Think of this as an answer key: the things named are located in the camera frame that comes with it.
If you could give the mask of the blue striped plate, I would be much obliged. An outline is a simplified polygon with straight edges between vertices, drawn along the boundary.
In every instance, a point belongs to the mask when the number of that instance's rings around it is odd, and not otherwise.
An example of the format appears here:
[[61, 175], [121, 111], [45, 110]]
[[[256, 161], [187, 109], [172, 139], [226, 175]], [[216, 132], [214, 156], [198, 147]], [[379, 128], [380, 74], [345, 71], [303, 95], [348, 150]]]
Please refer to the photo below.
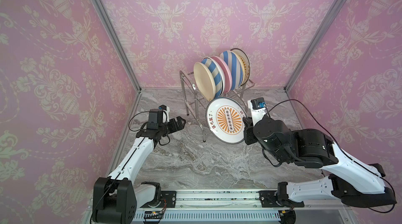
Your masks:
[[237, 63], [237, 57], [232, 51], [224, 51], [223, 53], [220, 54], [220, 56], [229, 66], [231, 76], [232, 76], [232, 86], [231, 86], [231, 91], [235, 90], [238, 88], [238, 83], [239, 83], [239, 71], [237, 70], [238, 68], [238, 63]]
[[212, 59], [211, 57], [205, 57], [202, 60], [202, 63], [207, 66], [207, 68], [209, 69], [209, 71], [211, 72], [211, 74], [213, 76], [215, 88], [216, 88], [214, 98], [218, 98], [223, 94], [223, 91], [225, 88], [225, 84], [224, 84], [225, 77], [224, 77], [223, 69], [220, 67], [218, 62], [216, 60]]

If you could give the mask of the blue striped plate back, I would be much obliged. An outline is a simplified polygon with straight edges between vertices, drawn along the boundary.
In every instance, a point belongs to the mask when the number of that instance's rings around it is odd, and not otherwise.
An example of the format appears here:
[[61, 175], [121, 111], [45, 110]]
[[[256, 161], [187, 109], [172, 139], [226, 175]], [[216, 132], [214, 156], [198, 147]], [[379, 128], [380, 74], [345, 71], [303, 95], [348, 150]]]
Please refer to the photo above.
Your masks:
[[225, 88], [225, 84], [224, 84], [225, 77], [224, 77], [223, 69], [220, 67], [218, 62], [216, 60], [212, 59], [211, 57], [205, 57], [202, 60], [202, 63], [207, 66], [207, 68], [209, 69], [209, 71], [211, 72], [211, 74], [213, 76], [215, 88], [216, 88], [214, 98], [218, 98], [223, 94], [223, 91]]

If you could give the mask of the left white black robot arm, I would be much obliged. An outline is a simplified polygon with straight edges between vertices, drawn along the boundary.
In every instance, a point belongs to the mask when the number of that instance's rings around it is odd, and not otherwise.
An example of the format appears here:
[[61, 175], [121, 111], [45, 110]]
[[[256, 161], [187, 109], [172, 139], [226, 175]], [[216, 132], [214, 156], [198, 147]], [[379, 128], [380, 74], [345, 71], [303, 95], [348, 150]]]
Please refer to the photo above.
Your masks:
[[158, 224], [167, 210], [160, 183], [133, 183], [147, 157], [162, 138], [185, 128], [186, 120], [178, 116], [170, 119], [169, 107], [159, 106], [148, 112], [148, 121], [138, 130], [128, 154], [107, 177], [99, 177], [93, 189], [93, 208], [90, 223], [130, 224], [142, 206], [151, 207], [145, 214], [145, 224]]

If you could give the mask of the cream plate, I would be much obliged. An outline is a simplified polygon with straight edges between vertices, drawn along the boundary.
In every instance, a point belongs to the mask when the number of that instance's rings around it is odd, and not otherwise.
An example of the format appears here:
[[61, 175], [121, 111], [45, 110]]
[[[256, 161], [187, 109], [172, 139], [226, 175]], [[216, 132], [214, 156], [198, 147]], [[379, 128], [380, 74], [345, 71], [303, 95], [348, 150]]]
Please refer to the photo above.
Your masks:
[[208, 67], [201, 63], [194, 64], [194, 78], [198, 90], [207, 101], [212, 101], [216, 94], [216, 85], [212, 73]]

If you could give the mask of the sunburst plate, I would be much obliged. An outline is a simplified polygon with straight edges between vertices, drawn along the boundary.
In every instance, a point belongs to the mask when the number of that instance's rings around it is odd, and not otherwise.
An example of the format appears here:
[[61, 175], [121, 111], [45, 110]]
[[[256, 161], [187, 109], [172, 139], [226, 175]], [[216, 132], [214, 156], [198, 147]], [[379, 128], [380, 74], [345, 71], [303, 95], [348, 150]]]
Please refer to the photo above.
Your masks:
[[250, 78], [250, 73], [251, 73], [250, 60], [249, 60], [247, 54], [245, 53], [245, 51], [243, 51], [242, 49], [233, 48], [233, 49], [231, 49], [231, 51], [234, 52], [235, 54], [237, 54], [241, 58], [242, 65], [244, 67], [244, 77], [243, 77], [243, 81], [241, 84], [241, 86], [243, 86], [247, 83], [247, 81]]
[[244, 141], [246, 110], [235, 100], [219, 97], [212, 100], [206, 108], [206, 120], [211, 133], [227, 144]]

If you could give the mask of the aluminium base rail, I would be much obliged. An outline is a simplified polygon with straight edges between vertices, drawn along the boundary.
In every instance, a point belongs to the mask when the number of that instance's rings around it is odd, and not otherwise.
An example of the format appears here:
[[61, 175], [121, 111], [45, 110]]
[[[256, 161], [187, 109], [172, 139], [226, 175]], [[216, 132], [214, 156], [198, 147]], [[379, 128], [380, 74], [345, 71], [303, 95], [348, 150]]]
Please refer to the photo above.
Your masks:
[[[351, 207], [338, 200], [307, 200], [302, 207], [263, 208], [258, 191], [272, 189], [171, 189], [174, 208], [159, 224], [357, 224]], [[131, 224], [145, 224], [152, 208], [137, 209]]]

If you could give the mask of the steel two-tier dish rack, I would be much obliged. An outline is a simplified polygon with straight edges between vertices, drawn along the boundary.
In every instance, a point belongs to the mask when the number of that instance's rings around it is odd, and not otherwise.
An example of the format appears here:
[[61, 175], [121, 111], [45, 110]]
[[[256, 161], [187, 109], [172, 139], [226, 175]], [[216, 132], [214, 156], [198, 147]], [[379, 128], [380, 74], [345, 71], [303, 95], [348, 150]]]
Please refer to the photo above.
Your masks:
[[198, 90], [194, 74], [179, 71], [186, 113], [192, 115], [206, 142], [207, 134], [223, 143], [238, 144], [244, 141], [243, 118], [248, 116], [248, 105], [244, 100], [245, 91], [253, 88], [252, 80], [233, 92], [207, 101]]

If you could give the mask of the pink plate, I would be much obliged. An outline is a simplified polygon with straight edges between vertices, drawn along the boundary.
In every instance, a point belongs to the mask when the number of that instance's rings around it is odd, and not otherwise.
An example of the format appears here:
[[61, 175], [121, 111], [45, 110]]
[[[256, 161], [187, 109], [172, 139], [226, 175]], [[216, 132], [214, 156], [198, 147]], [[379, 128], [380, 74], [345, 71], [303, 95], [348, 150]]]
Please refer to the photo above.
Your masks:
[[211, 56], [211, 58], [218, 63], [218, 65], [221, 67], [221, 69], [223, 70], [223, 74], [222, 77], [225, 79], [223, 84], [223, 93], [221, 94], [221, 96], [223, 96], [224, 94], [227, 94], [232, 86], [232, 76], [231, 76], [231, 72], [229, 69], [228, 64], [221, 58], [218, 56]]

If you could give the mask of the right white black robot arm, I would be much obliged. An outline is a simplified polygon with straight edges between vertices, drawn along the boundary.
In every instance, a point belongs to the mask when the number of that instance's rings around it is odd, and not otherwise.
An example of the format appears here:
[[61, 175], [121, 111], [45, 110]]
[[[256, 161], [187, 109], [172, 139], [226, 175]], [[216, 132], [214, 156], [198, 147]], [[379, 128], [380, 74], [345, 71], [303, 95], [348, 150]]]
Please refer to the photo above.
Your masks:
[[304, 201], [339, 199], [345, 205], [373, 208], [396, 205], [391, 187], [379, 164], [363, 164], [344, 152], [328, 135], [316, 129], [290, 130], [284, 122], [263, 116], [257, 123], [243, 118], [247, 145], [258, 143], [263, 155], [270, 154], [278, 166], [283, 163], [317, 168], [329, 175], [315, 181], [280, 182], [276, 200], [282, 206], [302, 207]]

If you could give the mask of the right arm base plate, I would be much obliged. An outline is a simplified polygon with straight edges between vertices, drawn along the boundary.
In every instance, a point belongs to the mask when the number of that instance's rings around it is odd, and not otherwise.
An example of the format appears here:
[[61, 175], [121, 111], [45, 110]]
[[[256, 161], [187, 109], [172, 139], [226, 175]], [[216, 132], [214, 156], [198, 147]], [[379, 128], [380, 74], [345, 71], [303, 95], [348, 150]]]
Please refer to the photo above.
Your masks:
[[260, 190], [258, 191], [259, 200], [263, 208], [279, 208], [283, 207], [277, 200], [276, 190]]

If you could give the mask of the blue striped plate front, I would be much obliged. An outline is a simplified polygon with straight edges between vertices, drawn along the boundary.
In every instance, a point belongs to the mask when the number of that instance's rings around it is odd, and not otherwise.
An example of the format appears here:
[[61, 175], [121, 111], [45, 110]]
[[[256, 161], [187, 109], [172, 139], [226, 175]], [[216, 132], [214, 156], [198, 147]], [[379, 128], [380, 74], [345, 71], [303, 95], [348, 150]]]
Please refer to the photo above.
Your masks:
[[238, 63], [237, 63], [237, 57], [232, 51], [224, 51], [223, 53], [220, 54], [220, 56], [229, 66], [231, 76], [232, 76], [232, 86], [231, 86], [231, 91], [235, 90], [238, 88], [238, 83], [239, 83], [239, 71], [237, 70], [238, 68]]

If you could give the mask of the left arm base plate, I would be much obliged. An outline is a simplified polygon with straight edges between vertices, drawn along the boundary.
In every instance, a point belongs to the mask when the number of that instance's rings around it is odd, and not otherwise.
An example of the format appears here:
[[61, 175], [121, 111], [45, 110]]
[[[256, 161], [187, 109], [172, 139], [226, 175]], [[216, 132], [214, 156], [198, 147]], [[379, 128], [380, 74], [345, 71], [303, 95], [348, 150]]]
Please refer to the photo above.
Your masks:
[[145, 207], [150, 208], [174, 208], [177, 199], [177, 191], [175, 190], [163, 190], [160, 193], [157, 193], [156, 198], [146, 203]]

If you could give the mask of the yellow bear plate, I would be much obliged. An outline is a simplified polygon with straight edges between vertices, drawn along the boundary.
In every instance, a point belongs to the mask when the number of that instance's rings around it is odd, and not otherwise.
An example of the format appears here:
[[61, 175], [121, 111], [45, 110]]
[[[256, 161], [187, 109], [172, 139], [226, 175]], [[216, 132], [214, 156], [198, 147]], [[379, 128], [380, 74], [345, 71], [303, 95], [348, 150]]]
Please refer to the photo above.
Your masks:
[[237, 63], [238, 63], [238, 68], [237, 70], [239, 71], [239, 83], [238, 83], [238, 87], [240, 87], [245, 79], [245, 73], [246, 73], [246, 62], [244, 61], [243, 57], [240, 55], [239, 51], [235, 51], [233, 50], [233, 53], [236, 55], [237, 57]]

